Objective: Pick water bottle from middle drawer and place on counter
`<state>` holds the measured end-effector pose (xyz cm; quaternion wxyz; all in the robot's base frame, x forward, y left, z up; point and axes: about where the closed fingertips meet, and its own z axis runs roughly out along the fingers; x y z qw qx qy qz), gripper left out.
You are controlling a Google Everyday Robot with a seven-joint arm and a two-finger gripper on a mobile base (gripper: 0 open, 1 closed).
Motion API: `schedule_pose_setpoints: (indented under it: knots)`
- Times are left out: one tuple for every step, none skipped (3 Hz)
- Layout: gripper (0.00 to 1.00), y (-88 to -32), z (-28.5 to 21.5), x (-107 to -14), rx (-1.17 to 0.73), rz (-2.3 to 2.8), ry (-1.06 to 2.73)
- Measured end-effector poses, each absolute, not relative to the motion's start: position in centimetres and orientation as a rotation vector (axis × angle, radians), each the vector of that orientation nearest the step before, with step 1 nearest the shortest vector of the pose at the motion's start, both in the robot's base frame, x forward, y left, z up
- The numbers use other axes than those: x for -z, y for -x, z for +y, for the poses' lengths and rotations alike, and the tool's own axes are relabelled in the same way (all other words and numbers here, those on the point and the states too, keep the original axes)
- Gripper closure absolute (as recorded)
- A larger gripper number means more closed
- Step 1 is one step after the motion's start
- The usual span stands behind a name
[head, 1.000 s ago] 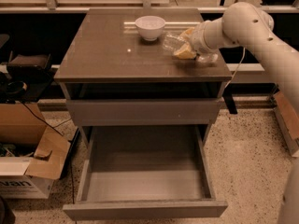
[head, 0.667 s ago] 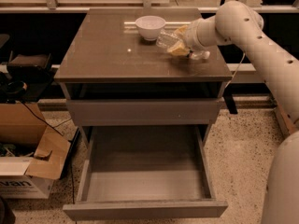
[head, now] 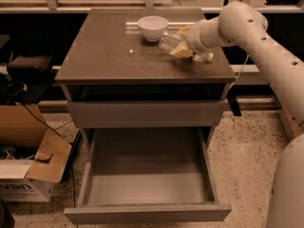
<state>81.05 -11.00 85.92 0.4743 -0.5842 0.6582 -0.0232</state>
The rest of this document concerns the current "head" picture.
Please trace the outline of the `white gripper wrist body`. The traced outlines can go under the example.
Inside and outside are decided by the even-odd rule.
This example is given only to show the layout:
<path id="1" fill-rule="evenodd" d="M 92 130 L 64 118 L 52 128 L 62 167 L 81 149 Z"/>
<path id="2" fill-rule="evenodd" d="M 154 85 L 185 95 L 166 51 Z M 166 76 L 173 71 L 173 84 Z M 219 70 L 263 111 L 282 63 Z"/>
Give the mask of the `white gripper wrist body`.
<path id="1" fill-rule="evenodd" d="M 195 52 L 220 47 L 219 19 L 198 21 L 189 29 L 185 41 Z"/>

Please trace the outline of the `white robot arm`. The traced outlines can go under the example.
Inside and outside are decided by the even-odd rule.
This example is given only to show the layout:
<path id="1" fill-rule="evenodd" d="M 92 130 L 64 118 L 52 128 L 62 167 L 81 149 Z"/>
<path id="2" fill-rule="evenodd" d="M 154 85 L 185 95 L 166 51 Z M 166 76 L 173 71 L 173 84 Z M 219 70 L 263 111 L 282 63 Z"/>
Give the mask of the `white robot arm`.
<path id="1" fill-rule="evenodd" d="M 277 98 L 304 123 L 304 63 L 276 42 L 266 18 L 243 2 L 222 8 L 218 17 L 200 20 L 178 32 L 169 53 L 176 58 L 200 56 L 211 48 L 238 46 L 247 52 Z M 283 150 L 275 169 L 266 228 L 304 228 L 304 133 Z"/>

